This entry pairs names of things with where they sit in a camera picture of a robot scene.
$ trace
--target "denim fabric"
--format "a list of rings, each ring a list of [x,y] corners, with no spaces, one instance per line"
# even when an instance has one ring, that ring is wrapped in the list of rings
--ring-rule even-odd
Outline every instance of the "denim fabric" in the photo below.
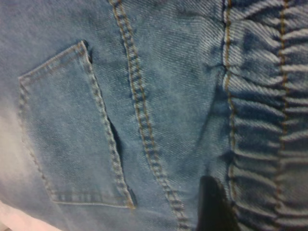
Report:
[[[308,2],[0,3],[0,200],[63,231],[308,229]]]

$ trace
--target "orange stitching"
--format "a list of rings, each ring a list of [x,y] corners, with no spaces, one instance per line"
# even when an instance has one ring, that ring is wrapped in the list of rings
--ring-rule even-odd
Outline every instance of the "orange stitching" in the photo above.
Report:
[[[284,120],[282,122],[282,135],[285,135],[287,134],[287,127],[286,127],[286,121],[288,120],[288,115],[286,114],[286,109],[288,108],[288,102],[286,100],[286,97],[288,96],[288,93],[289,93],[289,89],[288,87],[286,86],[286,83],[288,81],[288,77],[287,77],[287,73],[283,70],[283,66],[285,65],[285,56],[284,54],[282,53],[282,51],[284,50],[284,39],[283,39],[283,36],[285,35],[285,23],[284,23],[284,11],[288,8],[288,2],[287,0],[283,0],[283,8],[282,8],[282,11],[281,11],[281,16],[280,16],[280,22],[281,22],[281,31],[280,31],[280,41],[281,41],[281,49],[279,50],[279,57],[281,59],[280,61],[280,71],[282,73],[282,77],[283,77],[283,80],[282,80],[282,86],[285,90],[285,95],[282,97],[283,101],[284,101],[284,106],[283,106],[283,109],[282,109],[282,112],[284,113]],[[280,143],[281,143],[281,148],[280,150],[278,151],[278,169],[277,169],[277,174],[275,176],[275,183],[276,183],[276,206],[275,206],[275,210],[277,212],[277,217],[275,219],[275,222],[276,222],[276,231],[280,228],[280,225],[277,223],[277,219],[279,217],[279,212],[278,212],[278,209],[281,207],[280,203],[279,203],[279,195],[282,193],[282,190],[280,188],[280,184],[278,182],[278,176],[280,175],[281,173],[281,170],[282,170],[282,165],[281,165],[281,157],[280,157],[280,152],[283,151],[285,149],[285,143],[282,139],[282,136],[280,136]]]
[[[119,0],[118,3],[119,3],[119,7],[120,7],[120,10],[121,10],[121,13],[122,13],[123,16],[124,16],[125,23],[126,23],[126,25],[127,25],[127,27],[128,27],[128,32],[129,32],[129,34],[130,34],[130,38],[131,38],[131,42],[132,42],[132,32],[131,32],[131,30],[130,30],[130,26],[129,26],[129,23],[128,23],[128,20],[127,20],[127,16],[126,16],[126,14],[124,13],[121,0]],[[117,15],[117,13],[116,13],[116,10],[115,10],[115,7],[114,7],[114,6],[113,6],[113,10],[114,10],[114,13],[115,13],[115,15],[116,15],[116,17],[117,17],[117,19],[118,19],[118,22],[119,22],[120,19],[119,19],[119,16]],[[120,22],[119,22],[119,26],[120,26],[122,32],[124,33],[124,29],[123,29],[123,27],[122,27],[122,25],[121,25]],[[126,40],[125,36],[123,36],[123,38],[124,38],[124,40],[125,40],[125,42],[126,42],[126,45],[128,46],[128,43],[127,43],[127,40]],[[142,82],[141,82],[140,68],[139,68],[139,63],[138,63],[138,55],[137,55],[137,52],[136,52],[136,50],[134,49],[134,47],[132,47],[132,49],[133,49],[134,55],[135,55],[135,57],[136,57],[136,68],[137,68],[137,74],[138,74],[138,77],[139,77],[139,78],[138,78],[139,87],[140,87],[141,95],[142,95],[142,99],[143,99],[142,103],[143,103],[144,114],[145,114],[145,117],[146,117],[147,125],[148,125],[148,128],[149,128],[150,138],[151,138],[153,150],[154,150],[154,153],[155,153],[154,156],[155,156],[155,159],[156,159],[157,163],[159,163],[158,154],[157,154],[156,149],[155,149],[155,143],[154,143],[154,139],[153,139],[153,135],[152,135],[152,127],[151,127],[151,124],[150,124],[150,122],[149,122],[149,117],[148,117],[147,110],[146,110],[146,105],[145,105],[145,95],[144,95],[144,90],[143,90]],[[131,65],[131,59],[130,59],[129,54],[128,54],[128,60],[129,60],[130,66],[132,66],[132,65]],[[140,126],[140,129],[141,129],[141,136],[142,136],[142,139],[143,139],[143,143],[144,143],[144,146],[145,146],[145,150],[146,150],[147,156],[148,156],[148,158],[149,158],[149,160],[150,160],[149,149],[148,149],[148,147],[147,147],[147,145],[146,145],[146,142],[144,142],[144,141],[145,141],[145,138],[144,138],[144,134],[143,134],[143,126],[142,126],[142,123],[141,123],[140,111],[139,111],[139,108],[138,108],[138,106],[137,106],[137,104],[138,104],[138,99],[137,99],[137,97],[136,97],[136,92],[135,92],[135,88],[134,88],[134,84],[133,84],[132,77],[130,77],[130,78],[131,78],[131,82],[132,82],[133,94],[134,94],[135,101],[136,101],[136,110],[137,110],[137,115],[138,115],[139,126]],[[162,172],[162,167],[161,167],[161,165],[159,164],[158,166],[159,166],[160,171]],[[171,194],[172,194],[174,200],[177,200],[176,197],[175,197],[175,194],[174,194],[174,192],[173,192],[172,190],[171,190]],[[183,215],[183,213],[182,213],[182,208],[181,208],[181,210],[180,210],[180,213],[181,213],[181,216],[184,217],[184,215]]]
[[[124,20],[125,20],[126,25],[128,25],[128,20],[127,20],[126,15],[125,15],[125,13],[123,11],[121,0],[119,0],[119,2],[120,2],[119,6],[120,6],[121,13],[124,15]],[[128,31],[129,31],[131,42],[132,42],[132,32],[131,32],[129,26],[128,26]],[[145,114],[146,122],[147,122],[147,125],[148,125],[148,128],[149,128],[149,134],[150,134],[150,138],[151,138],[151,143],[152,143],[154,154],[155,154],[154,156],[155,156],[156,161],[159,163],[159,158],[158,158],[158,154],[156,152],[154,138],[153,138],[153,135],[152,135],[152,127],[151,127],[151,124],[150,124],[150,121],[149,121],[149,116],[147,114],[146,105],[145,105],[145,95],[144,95],[144,90],[143,90],[142,82],[141,82],[141,74],[140,74],[139,63],[137,61],[138,55],[137,55],[137,52],[136,52],[136,50],[134,48],[133,48],[133,52],[134,52],[134,55],[136,57],[136,68],[137,68],[137,74],[138,74],[138,83],[139,83],[139,87],[140,87],[141,95],[142,95],[142,99],[143,99],[142,104],[143,104],[143,108],[144,108],[144,114]],[[158,165],[158,167],[159,167],[159,170],[161,172],[163,172],[162,166],[160,164]]]
[[[116,18],[117,18],[118,25],[119,25],[119,27],[120,27],[122,33],[123,33],[124,42],[125,42],[126,46],[128,47],[128,42],[127,42],[126,37],[125,37],[125,35],[124,35],[124,29],[123,29],[123,27],[122,27],[122,25],[121,25],[121,23],[120,23],[120,17],[119,17],[119,15],[118,15],[117,12],[116,12],[115,6],[114,6],[112,3],[111,3],[111,5],[113,6],[113,12],[114,12],[114,14],[115,14],[115,16],[116,16]],[[130,68],[129,68],[129,77],[130,77],[130,81],[131,81],[131,86],[132,86],[133,95],[134,95],[134,98],[135,98],[135,101],[136,101],[136,111],[137,111],[137,117],[138,117],[138,121],[139,121],[139,127],[140,127],[140,130],[141,130],[142,139],[144,140],[143,127],[142,127],[141,118],[140,118],[140,109],[139,109],[139,107],[138,107],[138,98],[137,98],[137,95],[136,95],[136,90],[135,90],[135,86],[134,86],[133,79],[132,79],[132,72],[131,72],[131,66],[132,66],[132,64],[131,64],[131,58],[130,58],[130,56],[129,56],[129,51],[128,51],[128,50],[127,50],[127,57],[128,57],[128,63],[129,63],[129,66],[130,66]]]
[[[230,82],[230,78],[231,78],[231,73],[229,72],[229,68],[230,68],[230,63],[229,63],[229,51],[230,51],[230,25],[231,25],[231,21],[230,21],[230,10],[231,10],[231,0],[228,0],[228,8],[227,8],[227,15],[226,15],[226,21],[227,21],[227,28],[226,28],[226,33],[227,33],[227,41],[226,41],[226,69],[228,71],[227,74],[227,79],[226,79],[226,86],[225,86],[225,90],[228,94],[228,103],[230,105],[231,108],[231,114],[230,114],[230,122],[231,122],[231,147],[234,150],[235,149],[235,124],[234,124],[234,117],[235,117],[235,107],[234,104],[231,100],[232,96],[230,94],[229,91],[229,82]],[[233,194],[233,201],[235,202],[235,198],[236,198],[236,190],[235,190],[235,184],[234,184],[234,157],[232,159],[232,162],[230,163],[230,177],[231,177],[231,192]]]

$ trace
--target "blue denim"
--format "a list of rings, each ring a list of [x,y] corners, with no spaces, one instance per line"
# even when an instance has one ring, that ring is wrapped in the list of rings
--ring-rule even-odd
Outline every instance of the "blue denim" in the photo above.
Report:
[[[308,2],[0,3],[0,200],[63,231],[308,229]]]

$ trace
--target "denim pocket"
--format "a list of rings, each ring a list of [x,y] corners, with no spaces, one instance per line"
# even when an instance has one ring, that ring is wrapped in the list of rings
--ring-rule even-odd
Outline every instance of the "denim pocket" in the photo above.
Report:
[[[54,202],[134,207],[85,44],[19,77],[23,141]]]

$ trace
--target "double stitching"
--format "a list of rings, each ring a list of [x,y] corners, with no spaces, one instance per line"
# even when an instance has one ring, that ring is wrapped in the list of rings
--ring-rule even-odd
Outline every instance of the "double stitching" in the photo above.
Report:
[[[129,208],[135,208],[133,201],[132,201],[132,198],[131,198],[131,196],[128,192],[126,183],[124,181],[120,157],[119,157],[119,153],[117,152],[117,149],[116,149],[116,141],[115,141],[115,139],[112,135],[111,126],[110,126],[110,122],[109,122],[108,117],[107,117],[106,108],[105,108],[105,104],[103,102],[101,89],[98,85],[96,76],[94,74],[94,71],[92,69],[92,65],[89,61],[88,56],[85,56],[85,59],[86,59],[86,61],[85,61],[86,64],[90,67],[89,77],[90,77],[90,82],[91,82],[91,86],[92,86],[92,93],[93,93],[96,105],[97,105],[99,112],[101,114],[101,119],[102,119],[102,123],[104,124],[104,127],[105,127],[105,132],[107,133],[107,140],[108,140],[108,144],[109,144],[109,150],[110,150],[110,153],[111,153],[111,162],[112,162],[112,167],[113,167],[114,173],[115,173],[117,188],[128,200],[127,206]]]
[[[23,116],[24,116],[24,109],[26,107],[26,104],[27,104],[27,93],[26,93],[26,88],[24,87],[24,85],[19,82],[19,90],[20,90],[20,94],[19,94],[19,124],[20,124],[20,127],[21,127],[21,140],[24,144],[24,146],[26,147],[26,149],[28,150],[31,158],[32,158],[32,161],[34,162],[35,166],[37,167],[37,170],[43,180],[43,183],[44,183],[44,186],[46,188],[46,191],[47,193],[49,194],[49,196],[52,195],[52,192],[50,190],[50,185],[48,183],[48,180],[47,178],[45,177],[36,157],[34,156],[33,154],[33,151],[30,147],[30,144],[26,141],[26,132],[25,132],[25,126],[24,126],[24,123],[23,123]]]
[[[131,32],[132,30],[130,24],[122,7],[121,0],[114,0],[114,1],[109,0],[109,3],[113,7],[113,12],[115,14],[117,24],[120,27],[120,32],[124,41],[124,46],[127,51],[130,84],[135,101],[134,107],[137,113],[142,142],[146,151],[146,156],[150,164],[150,168],[153,174],[156,176],[157,181],[163,187],[166,193],[166,197],[169,200],[170,206],[178,219],[178,230],[179,231],[191,230],[191,228],[187,224],[188,219],[184,215],[183,202],[178,198],[177,193],[173,189],[171,189],[171,186],[169,185],[167,177],[163,173],[162,166],[159,162],[158,154],[155,148],[155,142],[153,139],[152,127],[146,110],[146,103],[145,103],[146,99],[141,82],[138,55],[133,42],[133,37]],[[136,92],[135,84],[139,85],[138,87],[140,90],[138,92]]]
[[[281,23],[281,31],[280,31],[280,41],[281,41],[281,49],[279,50],[279,57],[280,57],[280,71],[282,73],[282,87],[285,90],[285,95],[282,97],[282,100],[284,102],[283,105],[283,109],[282,112],[284,114],[284,119],[282,122],[282,136],[287,134],[287,127],[286,127],[286,121],[288,120],[288,115],[286,113],[286,110],[288,108],[288,102],[286,100],[286,97],[289,94],[289,88],[286,86],[287,82],[288,82],[288,76],[286,71],[283,70],[283,66],[285,65],[285,56],[283,54],[283,50],[284,50],[284,35],[285,35],[285,18],[284,18],[284,12],[285,10],[288,8],[288,1],[287,0],[283,0],[283,7],[281,10],[281,15],[280,15],[280,23]],[[281,175],[282,172],[282,157],[281,157],[281,152],[283,150],[285,150],[285,144],[284,144],[284,140],[282,138],[282,136],[280,136],[280,150],[278,151],[278,167],[277,167],[277,172],[276,172],[276,176],[274,179],[274,182],[276,184],[276,206],[275,206],[275,211],[277,213],[277,217],[275,218],[275,224],[276,224],[276,228],[275,230],[279,230],[280,225],[278,224],[277,220],[279,218],[279,209],[281,207],[281,200],[279,199],[280,195],[282,194],[282,190],[281,190],[281,184],[278,181],[278,177]]]
[[[235,117],[235,107],[232,101],[232,96],[231,93],[229,91],[229,82],[230,82],[230,78],[231,78],[231,72],[229,71],[230,68],[230,63],[229,63],[229,52],[230,52],[230,25],[231,25],[231,21],[230,21],[230,10],[231,10],[231,0],[228,0],[228,6],[227,6],[227,12],[226,12],[226,55],[225,55],[225,61],[226,61],[226,69],[227,69],[227,79],[226,79],[226,86],[225,86],[225,90],[227,92],[228,95],[228,103],[229,103],[229,107],[231,110],[231,114],[230,114],[230,126],[231,126],[231,132],[230,132],[230,140],[231,140],[231,149],[234,151],[235,150],[235,122],[234,122],[234,117]],[[235,206],[235,200],[236,200],[236,190],[235,190],[235,183],[234,183],[234,162],[235,162],[235,157],[233,156],[232,158],[232,162],[230,163],[229,166],[229,178],[230,178],[230,183],[231,183],[231,194],[233,195],[233,208]]]

